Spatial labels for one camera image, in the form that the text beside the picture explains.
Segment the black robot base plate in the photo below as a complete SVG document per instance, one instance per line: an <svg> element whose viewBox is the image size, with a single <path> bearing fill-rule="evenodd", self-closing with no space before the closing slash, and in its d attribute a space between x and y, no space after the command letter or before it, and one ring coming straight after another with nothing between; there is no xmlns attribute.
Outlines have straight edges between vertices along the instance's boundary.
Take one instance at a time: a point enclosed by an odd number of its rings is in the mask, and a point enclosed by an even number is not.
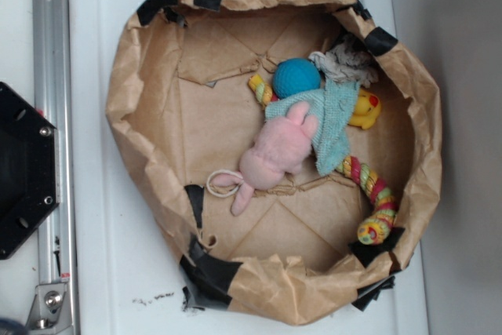
<svg viewBox="0 0 502 335"><path fill-rule="evenodd" d="M1 83L1 259L9 259L58 205L56 128Z"/></svg>

